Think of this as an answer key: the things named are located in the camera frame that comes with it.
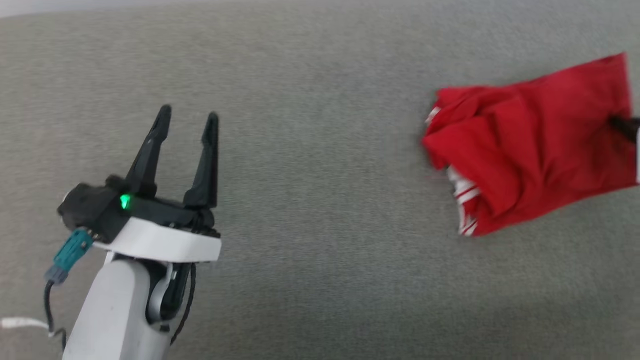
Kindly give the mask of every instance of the gray carpet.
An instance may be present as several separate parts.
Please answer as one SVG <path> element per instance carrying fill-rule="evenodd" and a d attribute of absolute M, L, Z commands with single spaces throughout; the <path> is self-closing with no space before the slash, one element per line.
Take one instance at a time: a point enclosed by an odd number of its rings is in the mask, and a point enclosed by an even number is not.
<path fill-rule="evenodd" d="M 419 138 L 442 86 L 628 51 L 637 90 L 639 15 L 635 0 L 324 0 L 1 19 L 0 316 L 43 317 L 68 234 L 56 206 L 125 174 L 168 102 L 169 198 L 220 114 L 223 234 L 169 359 L 637 359 L 640 190 L 461 238 Z M 59 324 L 102 257 L 54 290 Z M 59 347 L 0 332 L 1 359 Z"/>

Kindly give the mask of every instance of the red cloth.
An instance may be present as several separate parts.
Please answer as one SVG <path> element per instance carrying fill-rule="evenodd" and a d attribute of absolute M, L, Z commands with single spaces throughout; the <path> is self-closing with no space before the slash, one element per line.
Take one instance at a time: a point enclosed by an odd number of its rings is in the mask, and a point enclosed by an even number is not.
<path fill-rule="evenodd" d="M 422 144 L 436 168 L 451 166 L 463 234 L 636 184 L 636 147 L 607 123 L 631 116 L 624 54 L 514 85 L 444 88 L 433 113 Z"/>

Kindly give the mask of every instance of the robotic arm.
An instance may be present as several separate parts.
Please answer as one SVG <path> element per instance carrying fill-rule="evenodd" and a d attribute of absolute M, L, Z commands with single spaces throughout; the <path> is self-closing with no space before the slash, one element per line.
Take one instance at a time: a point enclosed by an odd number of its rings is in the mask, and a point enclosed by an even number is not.
<path fill-rule="evenodd" d="M 188 316 L 196 263 L 216 261 L 220 234 L 213 228 L 218 177 L 218 117 L 211 113 L 193 187 L 182 202 L 156 197 L 156 167 L 171 107 L 164 105 L 122 179 L 79 184 L 58 207 L 72 231 L 47 272 L 45 312 L 50 334 L 62 332 L 63 360 L 164 359 Z M 65 346 L 55 331 L 49 291 L 90 248 L 108 252 Z M 189 282 L 184 316 L 172 329 Z"/>

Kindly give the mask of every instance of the black cable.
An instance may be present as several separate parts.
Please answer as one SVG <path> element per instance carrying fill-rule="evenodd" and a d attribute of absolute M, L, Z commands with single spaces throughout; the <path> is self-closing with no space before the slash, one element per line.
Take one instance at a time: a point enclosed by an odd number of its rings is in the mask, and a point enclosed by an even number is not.
<path fill-rule="evenodd" d="M 171 337 L 171 345 L 182 331 L 184 327 L 184 323 L 187 321 L 187 317 L 189 317 L 189 311 L 191 310 L 191 305 L 193 304 L 193 293 L 196 290 L 196 265 L 195 263 L 191 263 L 191 273 L 189 277 L 191 278 L 191 286 L 189 287 L 189 298 L 187 299 L 187 305 L 184 308 L 184 314 L 182 315 L 182 319 L 180 319 L 180 324 L 178 324 L 178 328 L 175 330 L 175 333 Z"/>
<path fill-rule="evenodd" d="M 51 301 L 50 301 L 50 297 L 51 297 L 51 287 L 53 286 L 53 281 L 47 281 L 47 284 L 44 286 L 44 313 L 47 316 L 47 326 L 49 327 L 49 334 L 51 337 L 53 336 L 57 336 L 57 335 L 62 335 L 62 350 L 65 349 L 65 347 L 67 347 L 67 331 L 61 327 L 60 329 L 56 330 L 56 326 L 54 325 L 53 322 L 53 314 L 51 313 Z"/>

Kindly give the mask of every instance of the folded red garment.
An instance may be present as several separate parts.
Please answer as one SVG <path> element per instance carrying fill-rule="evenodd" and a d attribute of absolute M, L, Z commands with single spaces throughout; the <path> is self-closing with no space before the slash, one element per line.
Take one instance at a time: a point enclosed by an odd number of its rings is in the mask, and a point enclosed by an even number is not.
<path fill-rule="evenodd" d="M 455 185 L 460 233 L 636 185 L 636 147 L 612 115 L 631 116 L 624 54 L 509 86 L 440 90 L 422 144 Z"/>

